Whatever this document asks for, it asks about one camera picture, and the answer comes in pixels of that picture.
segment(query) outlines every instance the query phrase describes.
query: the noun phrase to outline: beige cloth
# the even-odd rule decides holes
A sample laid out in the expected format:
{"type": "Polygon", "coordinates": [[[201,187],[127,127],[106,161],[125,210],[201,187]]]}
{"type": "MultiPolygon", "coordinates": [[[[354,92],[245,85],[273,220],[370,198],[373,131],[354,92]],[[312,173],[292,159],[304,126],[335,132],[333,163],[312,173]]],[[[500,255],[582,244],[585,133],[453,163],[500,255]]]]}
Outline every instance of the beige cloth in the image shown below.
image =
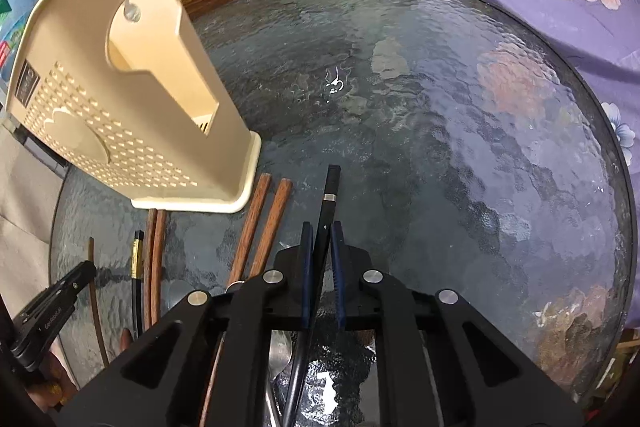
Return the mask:
{"type": "MultiPolygon", "coordinates": [[[[49,286],[49,240],[62,180],[0,126],[0,187],[0,294],[13,317],[49,286]]],[[[57,340],[51,350],[66,367],[57,340]]]]}

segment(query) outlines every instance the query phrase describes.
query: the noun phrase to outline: textured glass surface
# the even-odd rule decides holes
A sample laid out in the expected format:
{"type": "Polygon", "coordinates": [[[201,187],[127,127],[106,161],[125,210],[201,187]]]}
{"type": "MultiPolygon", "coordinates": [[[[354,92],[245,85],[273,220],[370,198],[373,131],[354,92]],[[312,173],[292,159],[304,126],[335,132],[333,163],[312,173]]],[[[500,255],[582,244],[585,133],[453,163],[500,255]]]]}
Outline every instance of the textured glass surface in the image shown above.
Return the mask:
{"type": "MultiPolygon", "coordinates": [[[[262,137],[270,198],[280,177],[294,182],[274,252],[316,223],[326,167],[340,164],[349,244],[412,289],[457,290],[574,398],[593,386],[623,318],[635,224],[609,124],[540,38],[478,0],[238,0],[195,25],[262,137]]],[[[165,306],[223,291],[244,213],[170,214],[165,306]]],[[[112,352],[145,216],[82,172],[65,181],[52,278],[96,238],[112,352]]],[[[335,330],[330,266],[324,287],[299,421],[375,422],[371,339],[335,330]]],[[[62,332],[80,383],[100,366],[87,301],[62,332]]]]}

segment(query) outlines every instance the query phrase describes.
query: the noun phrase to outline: spoon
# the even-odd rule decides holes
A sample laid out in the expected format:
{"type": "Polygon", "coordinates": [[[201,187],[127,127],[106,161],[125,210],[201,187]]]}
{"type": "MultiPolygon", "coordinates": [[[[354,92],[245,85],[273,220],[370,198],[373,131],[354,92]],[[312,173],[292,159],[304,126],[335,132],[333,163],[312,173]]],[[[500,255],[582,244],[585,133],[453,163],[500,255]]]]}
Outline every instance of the spoon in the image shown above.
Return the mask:
{"type": "Polygon", "coordinates": [[[271,427],[280,427],[280,417],[278,416],[276,397],[273,394],[272,381],[283,372],[287,365],[289,365],[292,351],[293,348],[289,333],[280,330],[271,331],[271,344],[269,346],[269,372],[267,374],[267,382],[264,389],[264,399],[267,402],[267,411],[269,412],[271,427]]]}

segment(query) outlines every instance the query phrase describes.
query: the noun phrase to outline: beige plastic holder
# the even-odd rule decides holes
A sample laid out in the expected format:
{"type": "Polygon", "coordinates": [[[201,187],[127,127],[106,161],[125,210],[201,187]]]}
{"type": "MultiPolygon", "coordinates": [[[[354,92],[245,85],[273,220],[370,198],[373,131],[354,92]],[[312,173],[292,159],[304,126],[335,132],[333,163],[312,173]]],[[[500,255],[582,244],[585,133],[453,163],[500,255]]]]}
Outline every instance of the beige plastic holder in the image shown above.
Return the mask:
{"type": "Polygon", "coordinates": [[[136,208],[230,213],[249,199],[260,137],[179,0],[40,0],[7,108],[136,208]]]}

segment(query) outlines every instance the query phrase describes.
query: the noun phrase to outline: perforated dot pattern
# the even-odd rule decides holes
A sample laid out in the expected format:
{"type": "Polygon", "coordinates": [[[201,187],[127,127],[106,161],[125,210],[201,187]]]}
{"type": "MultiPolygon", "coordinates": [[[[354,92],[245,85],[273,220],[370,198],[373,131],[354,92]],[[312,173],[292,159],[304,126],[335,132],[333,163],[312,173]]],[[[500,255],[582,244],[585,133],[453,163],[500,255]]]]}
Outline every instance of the perforated dot pattern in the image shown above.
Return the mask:
{"type": "Polygon", "coordinates": [[[66,68],[56,62],[31,97],[24,126],[63,158],[91,174],[102,183],[118,190],[120,187],[184,188],[197,187],[166,155],[145,144],[115,120],[66,68]],[[74,153],[49,136],[44,121],[52,118],[53,110],[66,107],[82,118],[94,130],[109,151],[110,163],[105,165],[92,158],[74,153]]]}

